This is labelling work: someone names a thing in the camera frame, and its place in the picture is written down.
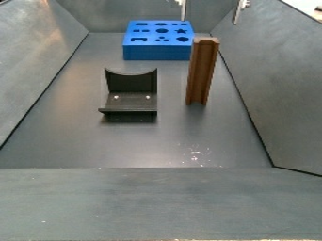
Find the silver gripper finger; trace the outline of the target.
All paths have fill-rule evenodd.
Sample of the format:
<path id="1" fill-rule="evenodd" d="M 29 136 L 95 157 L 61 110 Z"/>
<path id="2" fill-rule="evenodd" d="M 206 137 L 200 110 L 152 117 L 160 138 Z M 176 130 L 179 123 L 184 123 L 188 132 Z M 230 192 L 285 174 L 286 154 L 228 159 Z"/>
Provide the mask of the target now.
<path id="1" fill-rule="evenodd" d="M 235 8 L 235 13 L 232 17 L 232 24 L 238 23 L 242 11 L 250 7 L 250 0 L 238 0 L 238 5 Z"/>
<path id="2" fill-rule="evenodd" d="M 180 19 L 182 21 L 184 21 L 186 18 L 186 3 L 187 0 L 175 0 L 176 4 L 182 7 L 182 15 L 180 15 Z"/>

